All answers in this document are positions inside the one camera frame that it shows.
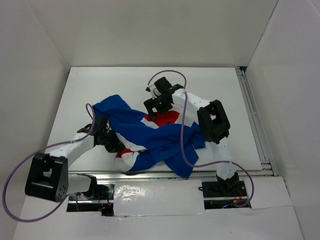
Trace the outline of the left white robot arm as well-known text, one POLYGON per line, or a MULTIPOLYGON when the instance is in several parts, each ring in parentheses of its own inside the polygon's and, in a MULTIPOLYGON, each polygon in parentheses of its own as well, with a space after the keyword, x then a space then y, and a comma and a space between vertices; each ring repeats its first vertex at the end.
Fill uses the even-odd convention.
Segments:
POLYGON ((125 146, 111 129, 108 118, 96 116, 93 123, 79 129, 72 140, 45 153, 36 153, 30 165, 24 192, 27 196, 62 202, 68 194, 81 192, 88 200, 97 197, 99 187, 94 176, 81 174, 75 177, 74 191, 69 190, 69 167, 95 146, 103 146, 109 153, 122 151, 125 146), (84 184, 80 179, 89 180, 84 184))

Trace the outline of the red white blue jacket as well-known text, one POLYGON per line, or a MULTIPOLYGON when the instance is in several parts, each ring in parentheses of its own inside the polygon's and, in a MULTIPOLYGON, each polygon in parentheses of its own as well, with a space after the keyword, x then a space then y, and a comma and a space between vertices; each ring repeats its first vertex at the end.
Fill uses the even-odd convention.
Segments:
POLYGON ((157 119, 151 120, 149 114, 132 109, 117 94, 96 103, 93 110, 96 116, 109 120, 111 129, 124 144, 114 161, 120 172, 144 171, 164 162, 176 175, 187 179, 193 168, 183 160, 181 143, 193 164, 199 159, 196 150, 205 148, 200 127, 192 120, 186 121, 181 139, 182 116, 175 110, 157 113, 157 119))

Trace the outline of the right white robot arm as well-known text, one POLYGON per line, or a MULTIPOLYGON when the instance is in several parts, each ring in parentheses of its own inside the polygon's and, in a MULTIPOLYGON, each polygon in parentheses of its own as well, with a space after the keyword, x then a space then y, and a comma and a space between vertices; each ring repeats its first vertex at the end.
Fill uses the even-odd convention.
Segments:
POLYGON ((165 77, 158 79, 154 84, 149 81, 145 90, 151 94, 151 98, 143 104, 152 120, 158 118, 156 114, 167 113, 174 105, 183 107, 181 140, 185 132, 186 112, 197 116, 200 133, 204 140, 209 143, 216 160, 200 165, 191 163, 191 158, 186 153, 186 147, 181 143, 182 159, 191 168, 216 165, 218 190, 223 196, 230 196, 236 190, 240 181, 237 169, 242 170, 243 168, 232 161, 227 141, 231 125, 222 103, 217 99, 209 101, 188 92, 185 84, 172 85, 165 77))

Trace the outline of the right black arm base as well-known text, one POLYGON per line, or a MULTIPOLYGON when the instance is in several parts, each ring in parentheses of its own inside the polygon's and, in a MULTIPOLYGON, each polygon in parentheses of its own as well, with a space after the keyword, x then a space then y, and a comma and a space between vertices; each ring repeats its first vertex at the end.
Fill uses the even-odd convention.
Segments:
POLYGON ((244 181, 240 181, 229 191, 222 191, 217 181, 205 181, 201 183, 198 190, 202 192, 204 199, 204 209, 233 209, 250 208, 251 204, 247 203, 248 194, 244 181))

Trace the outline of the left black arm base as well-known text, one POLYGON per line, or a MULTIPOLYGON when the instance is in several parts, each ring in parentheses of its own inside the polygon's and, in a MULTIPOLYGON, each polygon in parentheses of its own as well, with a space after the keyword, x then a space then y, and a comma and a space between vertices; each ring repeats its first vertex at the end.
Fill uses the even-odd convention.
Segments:
POLYGON ((95 176, 84 173, 72 176, 68 190, 68 213, 99 212, 102 216, 114 216, 114 184, 100 184, 95 176))

